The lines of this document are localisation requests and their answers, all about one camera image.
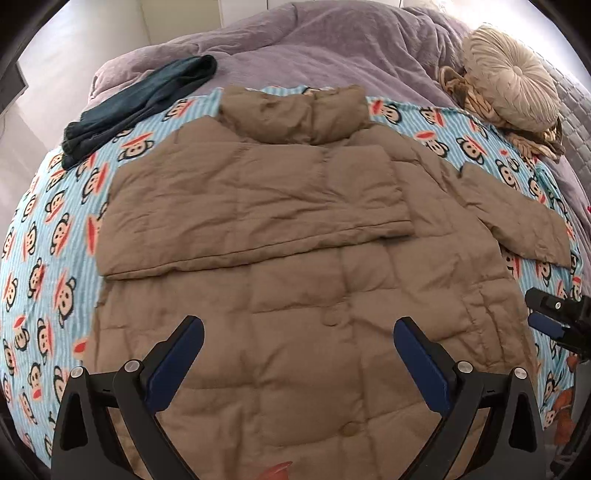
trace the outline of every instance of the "gray quilted blanket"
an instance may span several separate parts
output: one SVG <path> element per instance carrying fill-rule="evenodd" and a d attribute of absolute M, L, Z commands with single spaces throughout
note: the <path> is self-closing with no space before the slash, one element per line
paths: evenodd
<path fill-rule="evenodd" d="M 542 63 L 556 82 L 560 98 L 565 156 L 591 198 L 591 94 L 577 80 Z"/>

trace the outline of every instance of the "brown puffer jacket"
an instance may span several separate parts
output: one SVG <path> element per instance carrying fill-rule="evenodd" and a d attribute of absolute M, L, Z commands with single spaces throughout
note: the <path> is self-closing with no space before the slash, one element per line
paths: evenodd
<path fill-rule="evenodd" d="M 254 480 L 281 462 L 291 480 L 395 479 L 439 420 L 394 349 L 399 317 L 457 361 L 535 376 L 499 243 L 570 265 L 553 211 L 370 124 L 361 88 L 231 87 L 218 119 L 118 170 L 85 365 L 143 358 L 196 315 L 205 345 L 160 420 L 202 480 Z"/>

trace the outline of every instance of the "beige tufted pillow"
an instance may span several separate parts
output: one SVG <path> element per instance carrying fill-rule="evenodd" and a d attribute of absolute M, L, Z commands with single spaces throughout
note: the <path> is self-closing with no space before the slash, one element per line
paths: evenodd
<path fill-rule="evenodd" d="M 558 93 L 534 52 L 489 25 L 464 39 L 466 79 L 517 128 L 543 132 L 558 118 Z"/>

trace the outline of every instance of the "folded towel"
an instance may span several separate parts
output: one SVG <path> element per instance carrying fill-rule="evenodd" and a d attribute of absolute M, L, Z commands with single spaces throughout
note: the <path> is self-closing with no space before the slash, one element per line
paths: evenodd
<path fill-rule="evenodd" d="M 217 61 L 211 55 L 176 60 L 83 112 L 80 121 L 72 122 L 64 131 L 63 168 L 77 166 L 122 130 L 190 95 L 213 77 L 216 68 Z"/>

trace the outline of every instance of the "bed sheet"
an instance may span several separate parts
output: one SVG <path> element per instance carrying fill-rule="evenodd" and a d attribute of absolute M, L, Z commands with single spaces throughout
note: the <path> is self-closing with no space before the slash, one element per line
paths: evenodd
<path fill-rule="evenodd" d="M 264 89 L 274 95 L 307 90 Z M 184 123 L 215 116 L 222 91 L 179 100 L 168 111 L 120 132 L 74 170 L 62 170 L 60 150 L 50 152 L 19 202 L 0 265 L 0 378 L 19 435 L 48 465 L 64 386 L 70 370 L 82 364 L 99 298 L 101 278 L 94 254 L 115 171 L 141 158 Z M 569 222 L 548 168 L 521 159 L 494 127 L 458 109 L 422 108 L 387 98 L 368 97 L 368 108 L 372 120 L 417 139 L 458 168 L 475 162 Z M 571 250 L 571 270 L 508 251 L 503 255 L 523 292 L 538 287 L 578 298 L 582 262 L 574 234 Z M 538 332 L 533 335 L 539 352 L 537 398 L 547 426 L 560 396 L 572 386 L 573 374 L 567 351 Z"/>

